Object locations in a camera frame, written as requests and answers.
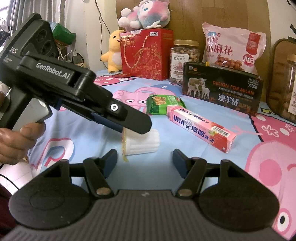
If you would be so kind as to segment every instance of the lamb image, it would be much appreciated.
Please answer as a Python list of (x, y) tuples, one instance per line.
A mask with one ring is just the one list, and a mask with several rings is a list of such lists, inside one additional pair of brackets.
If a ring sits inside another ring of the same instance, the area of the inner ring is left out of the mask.
[(203, 78), (190, 78), (188, 81), (188, 91), (187, 91), (187, 95), (188, 96), (192, 96), (191, 92), (194, 92), (193, 97), (196, 97), (196, 92), (197, 92), (197, 96), (200, 97), (201, 92), (203, 89), (205, 89), (205, 98), (207, 97), (207, 99), (209, 98), (209, 94), (210, 94), (210, 90), (208, 88), (205, 88), (205, 79)]

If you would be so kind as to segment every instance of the yellow plush toy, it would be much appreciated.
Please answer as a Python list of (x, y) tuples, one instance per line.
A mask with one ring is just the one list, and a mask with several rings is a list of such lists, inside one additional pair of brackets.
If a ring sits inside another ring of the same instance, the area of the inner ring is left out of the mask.
[(123, 30), (116, 30), (111, 33), (109, 38), (109, 51), (100, 58), (102, 62), (108, 62), (109, 73), (116, 73), (122, 70), (119, 34), (123, 32)]

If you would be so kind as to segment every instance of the curtain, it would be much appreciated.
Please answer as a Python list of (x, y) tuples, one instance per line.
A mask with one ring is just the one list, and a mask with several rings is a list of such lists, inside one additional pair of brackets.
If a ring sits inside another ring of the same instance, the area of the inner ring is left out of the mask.
[(32, 13), (39, 13), (42, 19), (64, 25), (65, 0), (10, 0), (7, 14), (7, 25), (10, 34)]

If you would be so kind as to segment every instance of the green snack package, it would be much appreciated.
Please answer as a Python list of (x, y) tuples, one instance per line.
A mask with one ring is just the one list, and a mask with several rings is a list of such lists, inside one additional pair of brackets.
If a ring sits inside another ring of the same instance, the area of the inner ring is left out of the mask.
[(179, 105), (186, 108), (184, 102), (174, 95), (150, 95), (146, 105), (146, 113), (152, 115), (166, 115), (169, 105)]
[(76, 34), (71, 33), (67, 28), (60, 25), (59, 23), (51, 22), (50, 27), (52, 29), (54, 39), (58, 41), (61, 45), (66, 44), (70, 46), (73, 43)]

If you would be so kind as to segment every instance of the barcode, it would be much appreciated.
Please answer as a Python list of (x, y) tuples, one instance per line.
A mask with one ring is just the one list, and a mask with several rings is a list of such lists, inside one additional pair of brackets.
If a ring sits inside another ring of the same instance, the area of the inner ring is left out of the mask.
[(216, 126), (212, 127), (212, 131), (218, 132), (219, 134), (221, 134), (224, 137), (228, 137), (230, 135), (230, 133), (228, 133), (227, 131), (222, 130), (221, 128), (216, 127)]

